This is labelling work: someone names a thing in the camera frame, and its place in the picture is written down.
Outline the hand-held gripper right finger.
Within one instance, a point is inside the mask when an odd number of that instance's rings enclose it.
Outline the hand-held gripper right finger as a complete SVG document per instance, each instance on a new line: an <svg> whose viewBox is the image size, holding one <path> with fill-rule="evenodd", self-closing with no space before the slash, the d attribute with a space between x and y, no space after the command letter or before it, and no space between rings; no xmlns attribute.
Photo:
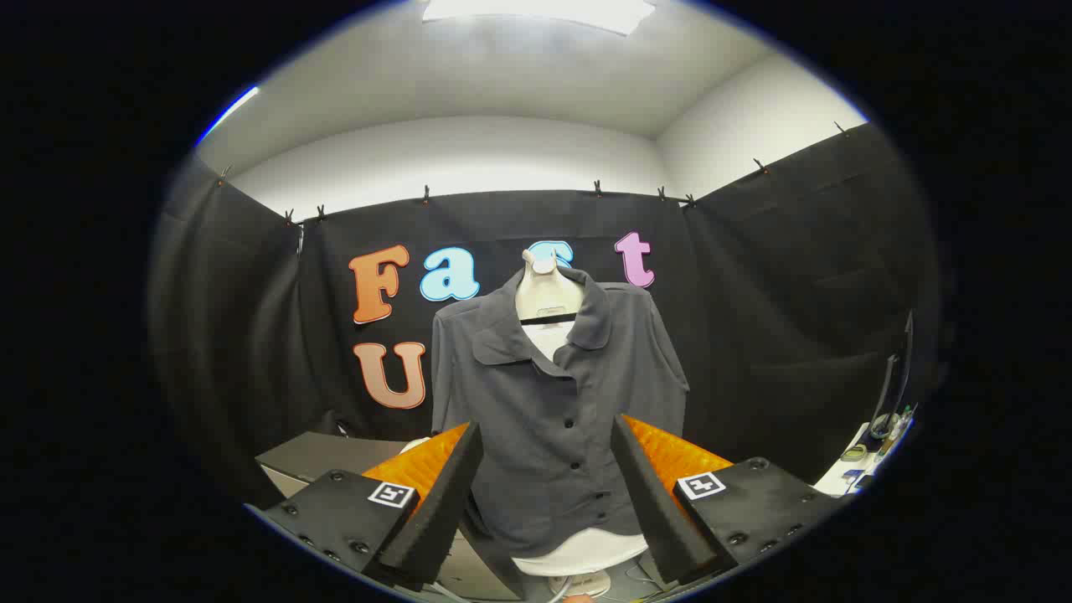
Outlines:
<svg viewBox="0 0 1072 603"><path fill-rule="evenodd" d="M628 415L614 420L611 448L662 580L758 564L842 511L842 497L763 457L726 461Z"/></svg>

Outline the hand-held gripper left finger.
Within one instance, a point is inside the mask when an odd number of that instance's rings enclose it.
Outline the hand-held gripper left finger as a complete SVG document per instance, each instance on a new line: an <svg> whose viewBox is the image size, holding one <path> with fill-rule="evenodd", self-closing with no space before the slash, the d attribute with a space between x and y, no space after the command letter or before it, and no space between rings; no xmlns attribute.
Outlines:
<svg viewBox="0 0 1072 603"><path fill-rule="evenodd" d="M332 469L260 523L359 580L421 587L440 577L483 458L476 421L363 472Z"/></svg>

